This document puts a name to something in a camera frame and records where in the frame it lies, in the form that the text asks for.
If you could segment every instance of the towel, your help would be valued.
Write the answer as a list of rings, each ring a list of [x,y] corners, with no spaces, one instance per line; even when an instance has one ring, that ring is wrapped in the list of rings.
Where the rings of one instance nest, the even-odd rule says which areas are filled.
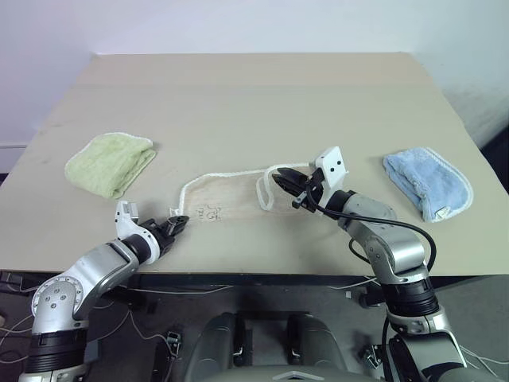
[[[150,139],[126,133],[98,135],[65,165],[76,187],[106,198],[121,197],[155,157]]]
[[[390,179],[422,211],[424,221],[449,219],[473,201],[468,179],[429,147],[387,155],[383,165]]]

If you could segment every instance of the light blue towel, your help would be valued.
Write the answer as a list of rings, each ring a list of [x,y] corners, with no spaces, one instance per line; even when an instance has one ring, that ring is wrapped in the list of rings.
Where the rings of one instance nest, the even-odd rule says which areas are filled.
[[[383,165],[390,179],[422,211],[424,221],[449,219],[472,204],[468,179],[429,147],[387,155]]]

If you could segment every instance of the white bracket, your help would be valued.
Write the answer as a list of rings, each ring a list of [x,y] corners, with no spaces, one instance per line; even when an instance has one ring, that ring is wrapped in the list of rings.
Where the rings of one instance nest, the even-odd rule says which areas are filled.
[[[314,163],[312,162],[309,165],[313,170],[321,169],[324,173],[324,181],[322,182],[324,193],[318,205],[325,208],[335,191],[343,188],[343,180],[348,173],[344,166],[340,148],[338,146],[329,147],[315,159]]]
[[[138,225],[138,207],[136,203],[119,201],[115,212],[115,227],[117,236],[123,240],[131,235],[140,235],[150,247],[150,257],[144,264],[151,264],[161,256],[159,244],[149,230]]]

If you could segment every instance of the table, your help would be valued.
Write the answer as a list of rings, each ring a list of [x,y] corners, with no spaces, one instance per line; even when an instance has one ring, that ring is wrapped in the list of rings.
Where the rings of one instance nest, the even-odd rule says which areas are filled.
[[[434,275],[509,273],[509,198],[444,96],[405,53],[95,57],[0,188],[2,268],[62,271],[115,238],[116,201],[77,189],[65,162],[98,134],[154,140],[157,157],[123,199],[164,217],[183,184],[210,172],[307,162],[339,146],[345,188],[391,205],[438,246]],[[429,146],[470,180],[472,207],[422,221],[384,173],[385,154]],[[140,272],[372,275],[348,237],[312,214],[193,223]]]

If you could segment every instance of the wall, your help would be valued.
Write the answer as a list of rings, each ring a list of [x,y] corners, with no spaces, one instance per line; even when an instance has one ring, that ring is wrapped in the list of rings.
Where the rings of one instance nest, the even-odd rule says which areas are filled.
[[[478,146],[509,123],[507,0],[9,0],[0,7],[0,142],[30,140],[90,52],[411,52]]]

